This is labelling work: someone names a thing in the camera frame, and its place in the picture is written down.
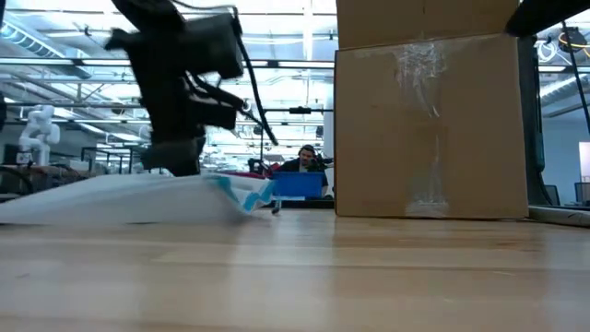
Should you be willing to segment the mesh pouch with blue trim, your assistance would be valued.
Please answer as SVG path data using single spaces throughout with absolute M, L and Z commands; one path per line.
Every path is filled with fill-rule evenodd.
M 228 175 L 93 177 L 0 204 L 0 223 L 105 226 L 230 224 L 270 203 L 275 182 Z

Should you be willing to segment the white panel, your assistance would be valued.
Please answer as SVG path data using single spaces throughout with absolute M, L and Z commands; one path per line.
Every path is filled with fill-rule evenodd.
M 590 183 L 590 142 L 579 143 L 580 177 L 583 183 Z

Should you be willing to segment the brown cardboard box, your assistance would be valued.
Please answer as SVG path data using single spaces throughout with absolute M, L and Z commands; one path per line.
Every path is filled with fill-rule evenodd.
M 398 56 L 438 42 L 447 214 L 528 214 L 517 42 L 505 25 L 519 0 L 336 0 L 334 126 L 336 213 L 412 218 Z

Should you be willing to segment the wooden workbench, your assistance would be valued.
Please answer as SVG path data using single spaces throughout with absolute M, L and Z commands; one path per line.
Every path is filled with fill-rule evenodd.
M 64 164 L 50 166 L 0 165 L 0 194 L 25 196 L 95 176 Z

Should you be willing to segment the black frame rig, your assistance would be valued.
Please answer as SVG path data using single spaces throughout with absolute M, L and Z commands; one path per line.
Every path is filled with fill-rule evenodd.
M 260 160 L 271 170 L 278 169 L 288 160 L 298 158 L 304 145 L 314 147 L 317 157 L 327 157 L 324 152 L 324 109 L 305 106 L 286 109 L 267 109 L 266 120 L 273 139 L 263 129 L 258 148 Z

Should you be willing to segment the grey metal bar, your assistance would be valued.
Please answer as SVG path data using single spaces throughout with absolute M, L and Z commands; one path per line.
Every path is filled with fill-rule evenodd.
M 590 210 L 530 206 L 529 218 L 541 223 L 590 229 Z

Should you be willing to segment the person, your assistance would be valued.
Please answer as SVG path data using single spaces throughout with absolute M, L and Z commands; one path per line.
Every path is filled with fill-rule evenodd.
M 279 172 L 319 172 L 323 176 L 322 187 L 324 189 L 328 187 L 325 171 L 319 166 L 315 149 L 311 145 L 302 146 L 297 159 L 286 161 L 277 170 Z

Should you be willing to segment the black metal rack frame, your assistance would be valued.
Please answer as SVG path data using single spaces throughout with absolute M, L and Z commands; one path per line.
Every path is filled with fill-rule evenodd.
M 134 151 L 130 147 L 83 147 L 80 159 L 95 174 L 125 174 L 133 171 Z

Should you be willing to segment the long ceiling light bar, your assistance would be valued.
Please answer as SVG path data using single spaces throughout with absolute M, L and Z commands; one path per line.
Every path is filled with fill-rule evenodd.
M 0 65 L 78 65 L 78 66 L 130 66 L 126 59 L 94 59 L 94 58 L 18 58 L 0 57 Z M 333 69 L 334 62 L 326 61 L 294 61 L 294 60 L 253 60 L 254 68 L 286 68 L 286 69 Z M 564 74 L 572 72 L 571 65 L 540 65 L 540 73 Z

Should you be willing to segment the blue plastic bin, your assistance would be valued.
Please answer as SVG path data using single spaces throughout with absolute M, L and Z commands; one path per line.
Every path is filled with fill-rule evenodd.
M 275 172 L 274 195 L 280 197 L 320 198 L 324 175 L 321 172 Z

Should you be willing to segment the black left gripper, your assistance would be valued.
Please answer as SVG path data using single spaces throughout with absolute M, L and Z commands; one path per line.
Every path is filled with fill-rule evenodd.
M 140 154 L 146 170 L 162 168 L 175 177 L 197 175 L 206 128 L 235 128 L 243 99 L 199 76 L 241 77 L 241 36 L 235 25 L 112 31 L 105 48 L 126 52 L 151 122 L 151 140 L 156 145 Z

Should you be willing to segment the white building column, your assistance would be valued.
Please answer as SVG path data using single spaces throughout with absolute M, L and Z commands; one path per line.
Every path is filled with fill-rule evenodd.
M 327 157 L 334 156 L 334 87 L 324 85 L 324 148 Z

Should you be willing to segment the clear packing tape strip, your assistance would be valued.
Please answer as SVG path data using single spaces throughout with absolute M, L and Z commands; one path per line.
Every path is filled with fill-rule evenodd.
M 446 70 L 438 42 L 409 44 L 398 55 L 400 104 L 407 131 L 407 203 L 409 217 L 442 218 L 448 201 L 443 189 L 445 133 L 440 78 Z

